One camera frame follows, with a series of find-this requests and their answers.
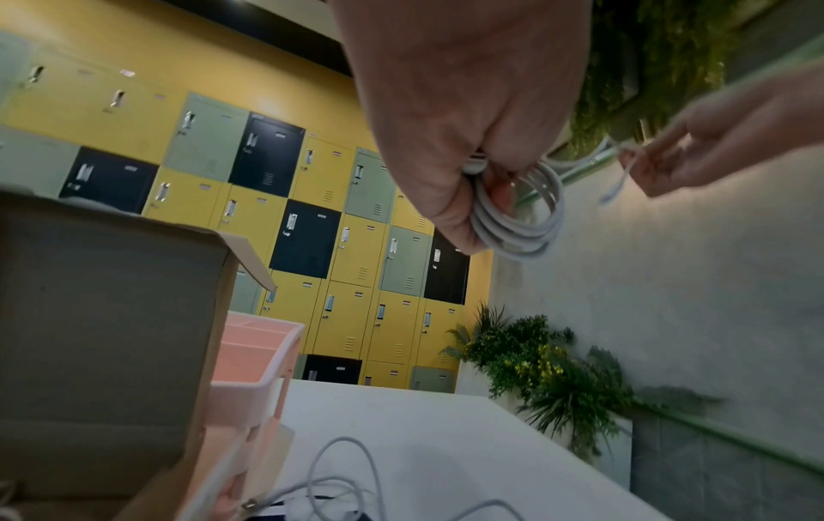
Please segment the locker door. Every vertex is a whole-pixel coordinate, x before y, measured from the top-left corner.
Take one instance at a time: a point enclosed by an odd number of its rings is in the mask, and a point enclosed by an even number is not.
[[[352,152],[348,148],[308,137],[298,162],[292,198],[343,211]]]
[[[432,235],[435,229],[434,224],[418,213],[418,210],[412,206],[412,203],[401,193],[400,189],[397,190],[395,206],[392,209],[392,226],[425,233],[426,235]]]
[[[157,166],[81,148],[60,197],[82,197],[139,214],[157,174]]]
[[[123,74],[103,76],[106,96],[95,101],[83,144],[160,165],[185,92]]]
[[[151,219],[208,227],[215,207],[223,208],[226,203],[219,200],[225,183],[165,167],[158,170],[154,181],[143,209],[143,215]]]
[[[298,360],[294,363],[294,372],[292,373],[292,378],[302,380],[303,373],[306,370],[306,355],[305,354],[298,354]]]
[[[290,200],[269,267],[326,278],[340,220],[340,212]]]
[[[427,299],[463,304],[470,274],[470,258],[435,230],[429,252],[427,282],[423,296]]]
[[[361,361],[310,354],[306,357],[304,379],[333,384],[358,385]]]
[[[363,373],[363,385],[406,389],[408,368],[401,364],[368,361]]]
[[[409,363],[419,303],[420,299],[416,297],[380,292],[378,310],[372,323],[369,360]]]
[[[281,225],[286,199],[271,196],[242,186],[232,186],[215,228],[221,232],[243,235],[264,264],[272,252],[275,231]]]
[[[57,198],[79,151],[77,145],[0,126],[0,183]]]
[[[14,34],[0,32],[0,107],[14,91],[28,60],[28,42]]]
[[[313,354],[359,359],[372,290],[330,282]]]
[[[415,367],[412,369],[412,385],[410,389],[416,391],[453,393],[455,391],[455,377],[455,372],[448,369]]]
[[[380,262],[385,227],[376,221],[344,215],[330,279],[371,288]]]
[[[384,162],[360,151],[352,169],[346,213],[386,223],[395,200],[395,181]]]
[[[320,279],[272,271],[272,280],[275,281],[277,291],[265,292],[259,315],[305,324],[308,329],[312,322],[315,300],[318,298]]]
[[[234,291],[232,292],[229,311],[246,313],[247,315],[255,314],[255,305],[258,303],[258,296],[261,291],[258,281],[240,268],[237,277],[234,279]]]
[[[421,340],[415,365],[457,369],[457,360],[440,352],[446,347],[455,346],[455,338],[447,331],[457,327],[463,308],[437,300],[423,302],[423,320],[418,324],[421,328]]]
[[[36,52],[9,95],[3,123],[20,130],[94,146],[96,120],[112,101],[111,73],[54,49]]]
[[[423,276],[427,272],[431,239],[423,233],[393,227],[386,245],[386,262],[380,288],[420,297],[423,292]]]
[[[249,115],[242,108],[189,94],[163,164],[205,179],[228,181]]]
[[[288,197],[305,132],[300,127],[252,114],[240,140],[229,182]]]

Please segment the hand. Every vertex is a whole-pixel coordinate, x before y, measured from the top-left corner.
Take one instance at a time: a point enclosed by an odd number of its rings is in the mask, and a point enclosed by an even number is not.
[[[511,174],[569,119],[584,79],[583,0],[332,0],[360,100],[397,185],[467,254],[483,249],[461,166],[483,150],[484,182],[512,212]]]
[[[705,186],[824,142],[824,60],[725,88],[685,108],[643,154],[619,161],[649,197]]]

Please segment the white table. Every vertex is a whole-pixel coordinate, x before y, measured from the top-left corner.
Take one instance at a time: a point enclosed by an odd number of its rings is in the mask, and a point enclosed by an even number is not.
[[[443,521],[493,498],[527,521],[667,519],[484,397],[301,380],[289,388],[282,421],[295,436],[279,488],[304,481],[326,442],[352,436],[378,465],[388,521]],[[318,476],[332,474],[374,490],[354,445],[326,452]],[[374,507],[367,513],[378,521]],[[469,519],[512,518],[493,508]]]

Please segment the brown cardboard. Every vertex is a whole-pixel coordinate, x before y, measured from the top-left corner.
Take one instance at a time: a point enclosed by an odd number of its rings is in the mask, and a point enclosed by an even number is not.
[[[274,290],[244,238],[0,191],[0,476],[27,520],[172,517],[238,263]]]

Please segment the silver handle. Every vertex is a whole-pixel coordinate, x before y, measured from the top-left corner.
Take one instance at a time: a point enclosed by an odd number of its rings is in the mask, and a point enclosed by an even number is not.
[[[183,118],[183,128],[184,130],[189,130],[191,128],[191,124],[195,122],[195,113],[192,111],[188,111],[186,113],[185,118]]]
[[[229,199],[229,201],[226,203],[226,211],[223,212],[223,214],[226,217],[231,217],[232,215],[234,215],[234,209],[237,208],[237,206],[237,201],[235,201],[234,199]]]
[[[37,83],[40,81],[40,77],[43,75],[43,71],[45,67],[43,65],[38,65],[34,67],[30,73],[28,73],[28,80],[27,83]]]
[[[77,172],[77,180],[78,181],[88,181],[88,178],[92,177],[92,172],[94,171],[94,165],[89,165],[84,163],[82,167],[80,167],[80,171]]]
[[[161,183],[161,188],[157,191],[157,195],[154,197],[155,201],[160,201],[161,203],[166,201],[166,195],[169,193],[170,186],[172,186],[171,183]]]
[[[112,98],[112,103],[109,103],[111,107],[118,107],[121,103],[123,103],[123,98],[126,96],[126,91],[119,90],[114,93],[114,97]]]

